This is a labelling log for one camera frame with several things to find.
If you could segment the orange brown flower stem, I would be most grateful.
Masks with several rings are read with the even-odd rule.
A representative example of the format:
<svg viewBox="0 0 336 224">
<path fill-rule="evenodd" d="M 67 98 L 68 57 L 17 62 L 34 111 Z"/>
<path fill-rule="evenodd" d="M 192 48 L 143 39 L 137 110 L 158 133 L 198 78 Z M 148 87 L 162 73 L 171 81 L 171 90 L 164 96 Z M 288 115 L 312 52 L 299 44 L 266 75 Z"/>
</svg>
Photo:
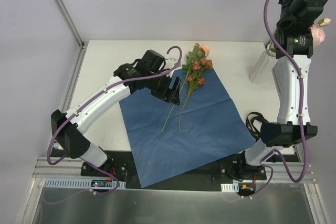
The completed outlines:
<svg viewBox="0 0 336 224">
<path fill-rule="evenodd" d="M 186 98 L 182 105 L 178 119 L 179 132 L 181 132 L 182 114 L 184 112 L 189 97 L 193 94 L 194 90 L 205 85 L 206 81 L 204 78 L 204 74 L 205 72 L 207 72 L 212 68 L 213 68 L 212 60 L 207 59 L 205 56 L 200 58 L 196 57 L 192 58 L 191 56 L 187 57 L 187 64 L 185 67 L 183 67 L 183 70 L 185 70 L 186 73 L 186 77 L 182 84 L 182 88 L 184 88 L 184 86 L 187 85 L 187 89 L 186 89 Z"/>
</svg>

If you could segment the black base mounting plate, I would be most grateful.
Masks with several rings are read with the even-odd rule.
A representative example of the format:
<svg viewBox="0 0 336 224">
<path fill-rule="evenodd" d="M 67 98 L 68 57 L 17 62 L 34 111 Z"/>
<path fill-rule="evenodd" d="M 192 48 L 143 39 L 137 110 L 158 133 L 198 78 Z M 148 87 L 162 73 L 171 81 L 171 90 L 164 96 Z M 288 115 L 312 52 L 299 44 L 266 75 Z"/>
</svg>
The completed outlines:
<svg viewBox="0 0 336 224">
<path fill-rule="evenodd" d="M 126 151 L 107 151 L 107 163 L 98 169 L 84 161 L 81 165 L 82 177 L 106 177 L 113 175 L 120 183 L 125 182 L 128 189 L 140 189 L 140 171 L 136 169 L 133 155 Z M 266 171 L 266 166 L 250 166 L 243 162 L 242 155 L 234 154 L 219 159 L 191 171 L 146 186 L 150 190 L 181 190 L 181 191 L 219 191 L 223 184 L 238 182 L 240 195 L 248 196 L 256 191 L 257 182 L 265 182 L 273 175 L 285 170 L 279 156 L 272 156 L 269 166 L 273 172 Z"/>
</svg>

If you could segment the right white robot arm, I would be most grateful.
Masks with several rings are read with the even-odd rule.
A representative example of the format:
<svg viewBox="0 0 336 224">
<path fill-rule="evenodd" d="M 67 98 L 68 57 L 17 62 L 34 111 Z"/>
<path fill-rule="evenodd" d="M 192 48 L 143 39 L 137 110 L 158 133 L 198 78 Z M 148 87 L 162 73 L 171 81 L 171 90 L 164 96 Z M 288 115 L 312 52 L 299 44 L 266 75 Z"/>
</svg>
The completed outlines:
<svg viewBox="0 0 336 224">
<path fill-rule="evenodd" d="M 246 124 L 256 143 L 244 151 L 236 173 L 248 179 L 275 153 L 315 137 L 318 128 L 310 123 L 308 112 L 308 74 L 317 39 L 312 35 L 314 21 L 322 14 L 328 0 L 279 0 L 281 13 L 271 41 L 250 73 L 250 81 L 259 83 L 262 76 L 272 72 L 280 107 L 276 122 L 268 122 L 256 114 L 261 129 Z"/>
</svg>

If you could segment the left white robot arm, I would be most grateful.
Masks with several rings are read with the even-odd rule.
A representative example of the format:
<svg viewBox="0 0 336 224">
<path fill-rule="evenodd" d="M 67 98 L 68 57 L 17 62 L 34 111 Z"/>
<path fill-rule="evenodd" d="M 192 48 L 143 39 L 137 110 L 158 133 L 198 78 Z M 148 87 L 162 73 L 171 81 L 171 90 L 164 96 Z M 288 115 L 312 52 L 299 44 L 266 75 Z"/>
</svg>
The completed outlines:
<svg viewBox="0 0 336 224">
<path fill-rule="evenodd" d="M 54 144 L 58 143 L 65 151 L 64 157 L 79 158 L 99 176 L 108 175 L 112 158 L 84 134 L 112 106 L 141 89 L 150 90 L 152 96 L 164 102 L 178 105 L 181 78 L 172 75 L 180 67 L 181 59 L 166 59 L 154 50 L 147 50 L 142 58 L 120 65 L 98 91 L 79 105 L 66 112 L 54 111 L 51 114 L 48 164 L 57 164 L 57 161 L 51 161 L 50 155 Z"/>
</svg>

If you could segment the blue wrapping paper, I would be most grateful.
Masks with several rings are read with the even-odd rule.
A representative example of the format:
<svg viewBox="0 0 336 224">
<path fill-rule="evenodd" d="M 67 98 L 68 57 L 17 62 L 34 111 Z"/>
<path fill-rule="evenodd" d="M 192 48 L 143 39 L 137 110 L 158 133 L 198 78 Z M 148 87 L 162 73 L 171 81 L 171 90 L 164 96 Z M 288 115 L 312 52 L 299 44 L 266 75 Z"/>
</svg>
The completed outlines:
<svg viewBox="0 0 336 224">
<path fill-rule="evenodd" d="M 141 187 L 153 185 L 255 143 L 214 70 L 192 95 L 183 88 L 173 106 L 136 91 L 120 102 Z"/>
</svg>

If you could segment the pink artificial flower bunch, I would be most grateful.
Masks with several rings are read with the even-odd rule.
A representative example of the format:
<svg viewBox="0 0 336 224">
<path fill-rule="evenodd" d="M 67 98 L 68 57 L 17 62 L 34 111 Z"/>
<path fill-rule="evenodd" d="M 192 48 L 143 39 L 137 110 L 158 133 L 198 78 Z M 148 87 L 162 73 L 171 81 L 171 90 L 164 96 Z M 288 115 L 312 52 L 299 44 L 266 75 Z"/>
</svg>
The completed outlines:
<svg viewBox="0 0 336 224">
<path fill-rule="evenodd" d="M 193 48 L 186 54 L 186 64 L 182 65 L 183 73 L 185 74 L 182 86 L 180 90 L 182 91 L 186 87 L 186 98 L 182 105 L 179 115 L 179 127 L 178 130 L 181 131 L 181 118 L 189 97 L 193 92 L 205 85 L 206 81 L 204 78 L 205 72 L 213 68 L 213 63 L 208 59 L 210 54 L 210 48 L 208 45 L 200 45 L 195 43 Z"/>
</svg>

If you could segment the black ribbon gold lettering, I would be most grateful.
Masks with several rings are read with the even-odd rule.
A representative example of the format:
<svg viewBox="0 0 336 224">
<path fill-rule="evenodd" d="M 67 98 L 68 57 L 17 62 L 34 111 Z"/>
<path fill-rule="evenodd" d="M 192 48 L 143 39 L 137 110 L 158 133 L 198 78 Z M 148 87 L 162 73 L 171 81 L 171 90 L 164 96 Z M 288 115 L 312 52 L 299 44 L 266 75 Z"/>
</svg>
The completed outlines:
<svg viewBox="0 0 336 224">
<path fill-rule="evenodd" d="M 259 112 L 250 112 L 245 121 L 245 125 L 248 128 L 250 134 L 255 139 L 255 142 L 257 142 L 261 137 L 261 132 L 254 126 L 254 122 L 258 121 L 259 123 L 267 123 L 268 120 L 265 119 L 265 117 L 259 113 Z"/>
</svg>

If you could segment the aluminium front rail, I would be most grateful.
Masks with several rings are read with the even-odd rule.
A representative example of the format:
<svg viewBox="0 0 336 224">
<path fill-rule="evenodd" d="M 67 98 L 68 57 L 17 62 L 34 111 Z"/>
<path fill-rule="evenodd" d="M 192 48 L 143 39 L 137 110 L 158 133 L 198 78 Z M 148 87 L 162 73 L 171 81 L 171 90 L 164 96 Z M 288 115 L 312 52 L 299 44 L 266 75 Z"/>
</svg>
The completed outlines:
<svg viewBox="0 0 336 224">
<path fill-rule="evenodd" d="M 79 178 L 83 161 L 80 159 L 65 158 L 60 163 L 50 166 L 46 157 L 39 157 L 36 166 L 33 171 L 32 177 L 40 178 Z M 274 173 L 271 179 L 273 183 L 291 183 L 287 171 L 282 162 L 264 162 L 265 166 L 273 168 Z M 298 177 L 303 170 L 303 162 L 288 162 L 289 171 L 293 177 Z M 265 172 L 267 179 L 270 175 L 270 168 L 266 167 Z M 301 183 L 303 184 L 317 184 L 318 180 L 311 165 L 308 165 L 308 169 Z"/>
</svg>

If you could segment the single pink rose stem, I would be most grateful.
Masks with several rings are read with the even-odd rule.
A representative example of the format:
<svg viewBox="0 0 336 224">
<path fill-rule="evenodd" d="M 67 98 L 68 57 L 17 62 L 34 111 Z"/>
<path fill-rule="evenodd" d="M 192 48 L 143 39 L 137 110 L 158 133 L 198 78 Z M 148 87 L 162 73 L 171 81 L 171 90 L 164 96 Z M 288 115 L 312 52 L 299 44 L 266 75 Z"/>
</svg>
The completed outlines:
<svg viewBox="0 0 336 224">
<path fill-rule="evenodd" d="M 327 27 L 330 23 L 331 23 L 331 19 L 323 18 L 323 19 L 319 20 L 316 24 L 313 24 L 310 27 L 314 47 L 317 47 L 322 42 L 324 42 L 326 34 L 325 34 L 323 28 Z"/>
</svg>

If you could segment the white ribbed vase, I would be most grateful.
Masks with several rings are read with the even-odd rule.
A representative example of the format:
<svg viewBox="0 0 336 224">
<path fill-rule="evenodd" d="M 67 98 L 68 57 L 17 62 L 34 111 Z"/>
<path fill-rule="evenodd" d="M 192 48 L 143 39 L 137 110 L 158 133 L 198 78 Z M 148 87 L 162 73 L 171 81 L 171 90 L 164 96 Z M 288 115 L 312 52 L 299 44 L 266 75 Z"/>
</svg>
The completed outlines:
<svg viewBox="0 0 336 224">
<path fill-rule="evenodd" d="M 276 61 L 276 49 L 274 43 L 270 42 L 260 55 L 252 71 L 250 71 L 249 80 L 254 84 L 261 84 L 266 80 L 266 75 L 271 73 Z"/>
</svg>

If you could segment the left aluminium frame post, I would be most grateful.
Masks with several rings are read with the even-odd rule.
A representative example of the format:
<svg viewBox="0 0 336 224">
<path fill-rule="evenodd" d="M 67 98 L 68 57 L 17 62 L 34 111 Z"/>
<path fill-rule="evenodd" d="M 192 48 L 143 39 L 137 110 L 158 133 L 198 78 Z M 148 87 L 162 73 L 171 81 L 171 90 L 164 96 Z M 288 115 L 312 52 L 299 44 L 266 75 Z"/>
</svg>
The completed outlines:
<svg viewBox="0 0 336 224">
<path fill-rule="evenodd" d="M 85 46 L 84 40 L 81 38 L 79 31 L 71 18 L 70 13 L 68 12 L 63 0 L 53 0 L 60 15 L 62 16 L 65 24 L 67 25 L 70 33 L 72 34 L 76 44 L 80 49 L 83 49 Z"/>
</svg>

